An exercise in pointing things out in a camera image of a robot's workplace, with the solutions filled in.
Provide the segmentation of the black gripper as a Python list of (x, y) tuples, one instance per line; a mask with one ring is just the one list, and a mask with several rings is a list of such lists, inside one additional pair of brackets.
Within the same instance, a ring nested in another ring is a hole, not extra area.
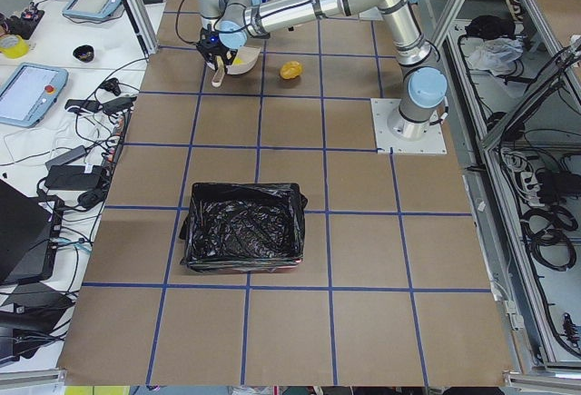
[(195, 48), (211, 68), (216, 68), (219, 61), (222, 61), (225, 66), (232, 65), (237, 54), (236, 50), (222, 43), (217, 32), (204, 27), (200, 30)]

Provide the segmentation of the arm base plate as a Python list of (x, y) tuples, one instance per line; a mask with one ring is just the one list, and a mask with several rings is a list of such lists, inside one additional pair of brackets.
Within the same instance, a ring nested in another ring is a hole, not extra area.
[(434, 109), (425, 123), (411, 123), (400, 114), (399, 102), (397, 98), (370, 99), (377, 153), (445, 155), (438, 111)]

